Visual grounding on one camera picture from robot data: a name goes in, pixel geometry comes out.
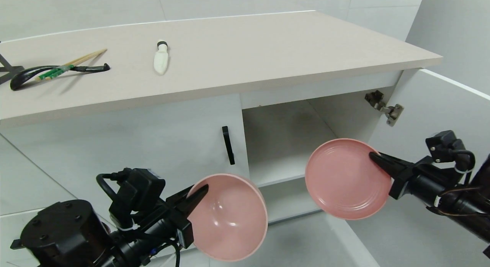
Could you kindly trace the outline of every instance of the open cabinet door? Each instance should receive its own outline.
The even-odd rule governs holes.
[[[429,155],[425,138],[453,130],[480,167],[490,152],[490,96],[429,70],[403,73],[389,105],[405,109],[390,127],[381,117],[369,144],[376,150],[416,162]],[[348,222],[381,267],[488,266],[487,244],[435,215],[411,195],[389,198],[365,220]]]

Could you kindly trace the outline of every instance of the black stand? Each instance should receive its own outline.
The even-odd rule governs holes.
[[[0,67],[0,73],[7,72],[6,75],[2,75],[0,77],[0,84],[11,80],[15,75],[17,75],[17,73],[24,70],[24,67],[22,66],[10,65],[10,63],[8,63],[8,61],[2,56],[2,54],[0,54],[0,63],[3,65],[3,67]]]

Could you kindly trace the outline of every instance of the pink bowl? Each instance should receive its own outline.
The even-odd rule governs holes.
[[[259,189],[247,178],[222,173],[202,179],[189,195],[206,184],[208,193],[189,215],[194,245],[222,261],[239,261],[255,253],[268,224]]]
[[[318,147],[306,165],[306,188],[327,213],[346,220],[367,218],[386,203],[390,175],[369,158],[366,143],[338,138]]]

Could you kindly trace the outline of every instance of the chopsticks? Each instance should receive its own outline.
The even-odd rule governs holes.
[[[36,81],[40,81],[40,80],[43,80],[43,79],[46,79],[46,80],[51,80],[51,79],[54,79],[55,77],[58,77],[59,75],[63,74],[64,72],[70,70],[71,68],[81,64],[81,63],[84,63],[85,61],[88,61],[89,59],[91,58],[95,58],[96,56],[99,56],[100,54],[102,54],[103,52],[107,51],[107,49],[102,49],[102,50],[99,50],[99,51],[95,51],[93,53],[90,53],[88,55],[85,55],[85,56],[82,56],[82,57],[79,57],[75,60],[72,60],[70,62],[67,62],[63,65],[60,65],[56,68],[53,68],[51,70],[49,70],[48,72],[40,75],[40,76],[37,76],[35,77],[34,79]]]

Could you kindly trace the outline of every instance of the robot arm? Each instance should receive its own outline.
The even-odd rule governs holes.
[[[373,162],[394,179],[390,196],[400,199],[412,194],[432,213],[452,219],[490,243],[490,157],[471,180],[475,157],[452,131],[440,132],[425,143],[431,156],[416,163],[370,152]],[[455,167],[438,168],[434,162],[455,162]],[[483,253],[490,258],[490,246]]]

